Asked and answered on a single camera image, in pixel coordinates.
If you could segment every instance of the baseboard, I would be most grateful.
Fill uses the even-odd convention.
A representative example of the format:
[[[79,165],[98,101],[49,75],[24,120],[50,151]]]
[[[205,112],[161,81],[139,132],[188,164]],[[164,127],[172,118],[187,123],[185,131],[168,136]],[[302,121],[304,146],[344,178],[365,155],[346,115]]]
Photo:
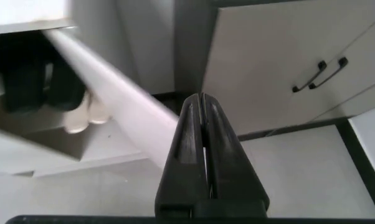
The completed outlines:
[[[248,140],[253,140],[253,139],[258,139],[258,138],[263,138],[263,137],[276,136],[279,134],[291,133],[295,131],[303,131],[303,130],[312,129],[312,128],[320,128],[323,126],[335,125],[335,124],[345,122],[347,121],[347,119],[348,119],[347,117],[334,118],[334,119],[328,119],[324,121],[305,123],[305,124],[296,125],[296,126],[289,126],[289,127],[266,130],[266,131],[257,131],[254,133],[241,134],[238,136],[238,138],[239,138],[239,141],[248,141]]]
[[[339,123],[336,127],[375,205],[375,171],[373,166],[349,121]]]

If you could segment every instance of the white cabinet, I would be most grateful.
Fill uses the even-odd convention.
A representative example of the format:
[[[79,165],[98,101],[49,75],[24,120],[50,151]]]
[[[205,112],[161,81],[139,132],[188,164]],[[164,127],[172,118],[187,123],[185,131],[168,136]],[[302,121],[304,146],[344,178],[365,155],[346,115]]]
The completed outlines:
[[[375,108],[375,85],[361,94],[349,99],[348,101],[336,106],[335,108],[325,112],[314,121],[326,119],[351,117],[367,112]]]
[[[293,86],[307,82],[322,60],[334,64],[334,58],[374,23],[375,0],[294,1],[221,8],[203,91],[219,100],[237,134],[309,121],[329,108],[316,107],[310,113],[292,110],[295,98],[308,92],[304,89],[293,93]],[[358,53],[359,48],[366,50],[366,46],[352,50]],[[363,59],[349,57],[348,53],[350,65]],[[337,100],[346,99],[353,91],[361,91],[374,82],[375,79],[368,80]],[[286,115],[289,108],[301,119],[290,121]]]
[[[348,64],[335,76],[315,89],[306,88],[290,99],[289,110],[282,115],[279,125],[305,123],[375,85],[375,25],[350,47],[330,62],[314,83],[317,85],[338,69],[338,60],[347,58]],[[370,110],[372,107],[358,105]]]
[[[71,26],[71,0],[0,0],[0,34]]]

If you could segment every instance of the black edge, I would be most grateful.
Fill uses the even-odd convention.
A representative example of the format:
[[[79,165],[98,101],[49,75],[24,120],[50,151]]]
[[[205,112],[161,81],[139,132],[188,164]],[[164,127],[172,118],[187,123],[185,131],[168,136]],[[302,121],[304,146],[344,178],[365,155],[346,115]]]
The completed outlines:
[[[184,100],[200,93],[218,8],[209,0],[174,3],[174,84],[178,93],[177,114]]]
[[[153,94],[152,96],[160,102],[171,101],[171,100],[176,99],[176,93],[175,92]]]
[[[286,128],[280,128],[276,130],[266,130],[266,131],[258,131],[254,133],[248,133],[248,134],[241,134],[238,136],[239,141],[248,141],[248,140],[253,140],[257,138],[263,138],[267,136],[275,136],[278,134],[286,134],[286,133],[291,133],[295,131],[303,131],[311,128],[320,128],[323,126],[329,126],[329,125],[334,125],[334,124],[339,124],[342,122],[345,122],[348,118],[343,117],[343,118],[334,118],[334,119],[328,119],[325,121],[317,121],[317,122],[312,122],[312,123],[306,123],[306,124],[301,124],[297,126],[290,126]]]
[[[231,218],[231,219],[169,219],[169,220],[158,220],[154,217],[84,217],[84,216],[57,216],[57,215],[20,215],[14,217],[6,222],[6,224],[92,224],[92,223],[108,223],[108,224],[154,224],[154,223],[166,223],[166,224],[235,224],[235,223],[266,223],[266,224],[375,224],[375,219],[342,219],[342,218]]]
[[[337,124],[336,127],[375,205],[375,171],[373,166],[363,151],[349,121]]]
[[[215,7],[253,6],[258,4],[271,4],[280,2],[306,1],[306,0],[212,0]]]
[[[176,103],[178,102],[178,94],[176,92],[153,94],[152,97],[162,102],[164,106],[170,109],[175,114],[179,114],[180,110],[177,110]]]

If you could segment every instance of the metal handle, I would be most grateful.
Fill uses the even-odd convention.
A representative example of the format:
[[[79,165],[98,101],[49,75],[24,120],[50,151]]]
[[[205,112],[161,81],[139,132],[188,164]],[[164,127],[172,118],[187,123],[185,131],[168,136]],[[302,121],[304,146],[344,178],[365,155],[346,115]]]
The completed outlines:
[[[333,76],[337,75],[337,73],[339,73],[339,71],[341,71],[345,66],[347,66],[347,64],[348,64],[348,59],[346,57],[343,57],[343,58],[339,59],[338,60],[339,69],[337,69],[337,71],[335,71],[327,79],[323,80],[323,82],[319,83],[318,85],[315,85],[314,83],[311,83],[309,85],[310,90],[314,90],[314,89],[318,88],[319,86],[322,86],[323,84],[325,84],[325,82],[327,82]]]
[[[301,88],[297,87],[297,86],[294,86],[293,87],[293,93],[296,93],[296,92],[299,92],[301,90],[303,90],[305,87],[307,87],[311,82],[313,82],[327,67],[327,64],[326,62],[323,60],[321,62],[319,62],[318,64],[318,68],[319,68],[319,72],[317,72],[309,81],[307,81],[307,83],[305,85],[303,85]]]

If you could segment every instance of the shoe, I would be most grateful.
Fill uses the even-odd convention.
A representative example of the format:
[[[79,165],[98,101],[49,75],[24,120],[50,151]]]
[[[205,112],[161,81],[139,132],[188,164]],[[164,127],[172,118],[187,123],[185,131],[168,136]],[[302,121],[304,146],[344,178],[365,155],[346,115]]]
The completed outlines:
[[[47,104],[61,111],[75,110],[82,102],[85,85],[64,58],[54,54]]]
[[[89,122],[92,124],[104,124],[110,119],[106,106],[93,93],[91,93],[88,113]]]
[[[85,92],[82,102],[76,109],[64,113],[63,125],[69,134],[80,133],[85,130],[88,125],[88,107],[90,95]]]

